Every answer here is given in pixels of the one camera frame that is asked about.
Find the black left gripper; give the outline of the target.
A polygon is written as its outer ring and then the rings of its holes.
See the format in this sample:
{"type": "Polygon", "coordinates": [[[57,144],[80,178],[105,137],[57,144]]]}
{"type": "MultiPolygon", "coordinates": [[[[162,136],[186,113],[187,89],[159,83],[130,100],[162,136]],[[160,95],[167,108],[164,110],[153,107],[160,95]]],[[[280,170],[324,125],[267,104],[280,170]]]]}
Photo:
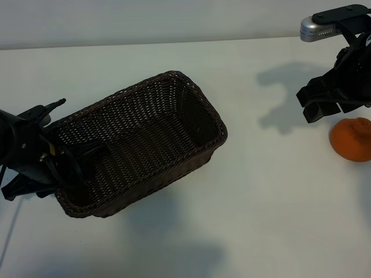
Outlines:
{"type": "Polygon", "coordinates": [[[92,175],[91,160],[107,147],[101,141],[67,145],[44,127],[54,105],[37,105],[21,114],[1,111],[1,174],[18,175],[2,188],[6,200],[35,193],[39,198],[58,189],[86,199],[84,178],[92,175]]]}

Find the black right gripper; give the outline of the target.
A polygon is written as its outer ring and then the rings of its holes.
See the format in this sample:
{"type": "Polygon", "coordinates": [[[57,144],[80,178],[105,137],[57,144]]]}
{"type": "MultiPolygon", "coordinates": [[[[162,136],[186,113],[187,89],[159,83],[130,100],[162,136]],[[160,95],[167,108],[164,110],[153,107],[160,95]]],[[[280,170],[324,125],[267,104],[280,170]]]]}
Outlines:
{"type": "Polygon", "coordinates": [[[370,105],[370,33],[342,49],[334,67],[310,80],[297,93],[308,123],[370,105]]]}

